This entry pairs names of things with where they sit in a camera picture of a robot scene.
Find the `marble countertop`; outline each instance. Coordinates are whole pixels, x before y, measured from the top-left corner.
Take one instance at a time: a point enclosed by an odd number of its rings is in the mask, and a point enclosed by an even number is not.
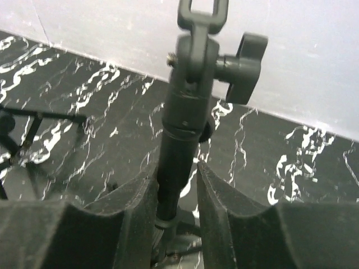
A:
[[[166,89],[163,81],[0,32],[0,103],[84,113],[92,122],[78,136],[70,122],[45,120],[21,164],[0,173],[10,198],[33,199],[21,167],[28,160],[38,164],[32,177],[42,199],[80,205],[98,199],[108,183],[121,185],[156,162]],[[217,130],[194,163],[204,159],[263,205],[359,201],[357,142],[215,98],[212,108]],[[11,136],[21,142],[29,124],[29,118],[17,118]],[[0,162],[7,156],[0,148]],[[198,218],[195,181],[194,167],[180,205]]]

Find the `black tripod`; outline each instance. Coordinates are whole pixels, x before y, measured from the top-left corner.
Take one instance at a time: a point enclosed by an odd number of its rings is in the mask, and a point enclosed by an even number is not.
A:
[[[168,255],[169,243],[185,225],[178,216],[181,190],[186,186],[199,142],[214,130],[210,99],[214,79],[230,83],[226,102],[248,103],[259,79],[261,60],[268,39],[245,33],[237,54],[218,55],[219,44],[209,38],[218,34],[227,20],[228,0],[215,0],[212,16],[191,12],[191,0],[181,0],[178,25],[191,34],[177,40],[176,54],[162,117],[163,133],[155,174],[159,184],[153,263]],[[200,236],[199,229],[192,233]]]
[[[15,129],[15,118],[13,116],[27,116],[33,117],[34,120],[30,126],[29,131],[25,137],[25,140],[22,144],[18,145],[10,136],[10,132]],[[41,122],[43,119],[68,119],[74,123],[82,125],[87,120],[85,115],[67,115],[59,113],[48,113],[48,112],[39,112],[34,110],[25,110],[25,109],[15,109],[15,108],[5,108],[0,104],[0,145],[5,147],[9,153],[10,158],[5,160],[0,164],[0,172],[9,168],[17,159],[24,156],[26,150],[33,144],[34,137],[39,130]],[[34,193],[37,198],[39,198],[38,190],[35,185],[35,182],[31,181]],[[6,191],[0,182],[0,199],[7,200]]]

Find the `bolt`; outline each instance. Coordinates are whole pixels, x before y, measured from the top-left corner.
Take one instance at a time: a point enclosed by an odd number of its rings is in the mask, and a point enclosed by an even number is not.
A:
[[[168,53],[167,55],[167,65],[175,67],[177,64],[177,56],[174,53]]]

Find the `wall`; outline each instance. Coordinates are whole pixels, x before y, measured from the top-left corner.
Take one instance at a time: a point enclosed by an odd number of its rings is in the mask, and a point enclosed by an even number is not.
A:
[[[209,0],[196,0],[197,9]],[[167,80],[177,0],[0,0],[0,28]],[[235,53],[244,31],[269,37],[251,106],[359,140],[359,2],[230,0],[216,37]],[[224,96],[227,85],[215,84]]]

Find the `clamp knob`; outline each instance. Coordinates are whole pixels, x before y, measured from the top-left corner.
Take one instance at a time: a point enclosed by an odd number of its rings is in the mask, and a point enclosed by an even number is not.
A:
[[[244,33],[236,56],[218,58],[215,78],[227,82],[227,103],[246,105],[258,82],[261,61],[268,44],[266,36]]]

